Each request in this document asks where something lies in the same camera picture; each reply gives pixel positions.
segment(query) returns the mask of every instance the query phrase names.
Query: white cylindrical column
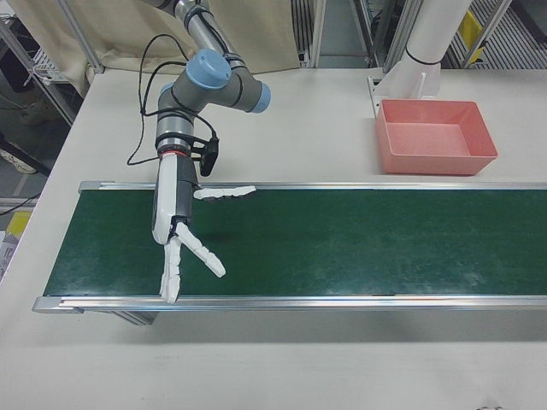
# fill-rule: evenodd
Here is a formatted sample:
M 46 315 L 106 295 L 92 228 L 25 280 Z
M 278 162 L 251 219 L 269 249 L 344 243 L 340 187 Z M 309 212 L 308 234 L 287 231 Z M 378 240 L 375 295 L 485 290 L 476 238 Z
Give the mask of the white cylindrical column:
M 440 62 L 472 0 L 423 0 L 407 50 L 417 60 Z

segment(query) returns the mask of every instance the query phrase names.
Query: green conveyor belt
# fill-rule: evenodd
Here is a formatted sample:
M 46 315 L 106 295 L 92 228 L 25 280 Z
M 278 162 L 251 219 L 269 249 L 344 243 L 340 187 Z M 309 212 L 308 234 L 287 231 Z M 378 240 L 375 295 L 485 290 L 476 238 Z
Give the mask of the green conveyor belt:
M 45 296 L 156 296 L 151 190 L 85 190 Z M 194 202 L 182 296 L 547 295 L 545 190 L 259 190 Z

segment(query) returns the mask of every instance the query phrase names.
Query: beige curtain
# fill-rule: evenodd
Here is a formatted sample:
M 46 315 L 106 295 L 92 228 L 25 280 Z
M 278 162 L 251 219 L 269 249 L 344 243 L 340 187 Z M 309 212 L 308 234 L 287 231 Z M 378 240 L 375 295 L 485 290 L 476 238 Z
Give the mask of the beige curtain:
M 71 0 L 82 31 L 105 67 L 138 70 L 145 45 L 159 33 L 175 36 L 187 54 L 196 45 L 182 24 L 139 0 Z M 292 31 L 290 0 L 209 0 L 219 25 L 253 73 L 299 67 Z M 80 94 L 88 88 L 87 60 L 55 0 L 9 0 L 9 5 L 45 53 Z M 163 38 L 145 64 L 179 58 L 173 42 Z

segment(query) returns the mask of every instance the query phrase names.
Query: white robotic finger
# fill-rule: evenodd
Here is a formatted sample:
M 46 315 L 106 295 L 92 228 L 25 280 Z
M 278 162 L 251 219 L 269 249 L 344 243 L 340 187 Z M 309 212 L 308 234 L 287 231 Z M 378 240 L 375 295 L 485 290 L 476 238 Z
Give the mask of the white robotic finger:
M 241 197 L 256 191 L 254 185 L 239 186 L 237 188 L 203 188 L 194 192 L 194 198 L 200 201 L 211 201 L 228 197 Z
M 201 259 L 205 266 L 208 267 L 213 273 L 221 278 L 226 274 L 226 269 L 222 265 L 222 262 L 216 255 L 210 252 L 203 246 L 201 241 L 194 237 L 194 234 L 190 232 L 188 226 L 185 224 L 177 225 L 177 235 L 179 240 L 199 259 Z
M 165 262 L 162 275 L 160 294 L 167 303 L 175 303 L 180 290 L 180 240 L 171 237 L 164 245 Z

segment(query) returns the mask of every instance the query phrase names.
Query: blue joint cap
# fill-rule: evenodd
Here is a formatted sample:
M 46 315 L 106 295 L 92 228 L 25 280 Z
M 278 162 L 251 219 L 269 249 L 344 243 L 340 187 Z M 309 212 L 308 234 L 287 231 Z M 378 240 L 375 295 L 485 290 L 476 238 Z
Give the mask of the blue joint cap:
M 163 86 L 162 90 L 160 91 L 160 95 L 163 94 L 165 91 L 170 89 L 173 86 L 174 83 L 167 83 Z
M 214 50 L 201 49 L 186 65 L 186 76 L 205 90 L 219 90 L 226 86 L 232 69 L 227 61 Z
M 270 105 L 270 101 L 272 101 L 272 92 L 270 91 L 270 87 L 262 83 L 262 93 L 260 98 L 258 98 L 258 102 L 250 112 L 255 114 L 263 112 L 266 108 L 268 108 L 268 105 Z

